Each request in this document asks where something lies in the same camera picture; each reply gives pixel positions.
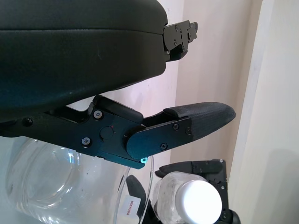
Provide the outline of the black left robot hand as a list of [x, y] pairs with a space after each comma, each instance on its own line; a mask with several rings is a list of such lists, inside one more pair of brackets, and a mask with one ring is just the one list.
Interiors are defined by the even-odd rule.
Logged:
[[204, 102], [151, 117], [103, 96], [163, 74], [198, 25], [169, 24], [156, 0], [3, 0], [0, 134], [26, 136], [140, 169], [235, 118]]

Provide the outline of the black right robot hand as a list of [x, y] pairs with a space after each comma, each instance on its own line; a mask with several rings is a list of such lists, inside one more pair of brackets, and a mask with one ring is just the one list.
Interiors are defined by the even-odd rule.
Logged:
[[[210, 161], [184, 161], [161, 166], [155, 172], [157, 177], [165, 177], [173, 171], [179, 171], [188, 174], [194, 174], [205, 178], [219, 192], [222, 200], [222, 212], [216, 223], [218, 224], [240, 224], [241, 220], [238, 214], [229, 209], [226, 162], [222, 159], [213, 159]], [[137, 210], [137, 216], [140, 224], [160, 224], [154, 214], [154, 209], [150, 205], [151, 201], [146, 196], [145, 189], [138, 179], [129, 175], [126, 178], [128, 193], [130, 196], [140, 198], [141, 202]]]

